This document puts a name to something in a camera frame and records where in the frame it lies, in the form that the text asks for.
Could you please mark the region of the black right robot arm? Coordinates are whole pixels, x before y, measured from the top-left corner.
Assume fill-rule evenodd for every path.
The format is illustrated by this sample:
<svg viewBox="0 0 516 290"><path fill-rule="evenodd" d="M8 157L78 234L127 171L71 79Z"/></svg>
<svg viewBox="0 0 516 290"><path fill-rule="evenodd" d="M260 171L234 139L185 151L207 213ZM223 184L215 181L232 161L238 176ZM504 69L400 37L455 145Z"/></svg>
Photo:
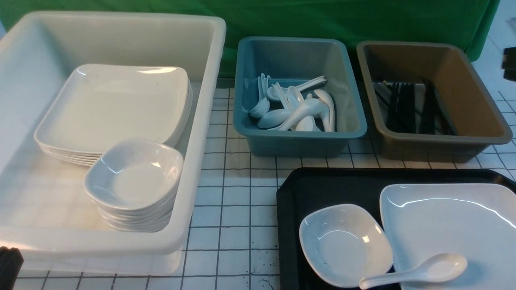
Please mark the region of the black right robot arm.
<svg viewBox="0 0 516 290"><path fill-rule="evenodd" d="M504 70L504 79L516 82L516 47L503 50L501 68Z"/></svg>

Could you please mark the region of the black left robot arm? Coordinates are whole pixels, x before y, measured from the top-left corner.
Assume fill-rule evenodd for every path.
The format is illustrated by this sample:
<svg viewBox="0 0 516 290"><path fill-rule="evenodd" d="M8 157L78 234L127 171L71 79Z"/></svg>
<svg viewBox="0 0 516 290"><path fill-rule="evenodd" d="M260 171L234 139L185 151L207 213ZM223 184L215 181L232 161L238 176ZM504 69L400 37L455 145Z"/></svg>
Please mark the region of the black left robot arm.
<svg viewBox="0 0 516 290"><path fill-rule="evenodd" d="M18 248L0 248L0 289L12 290L24 258Z"/></svg>

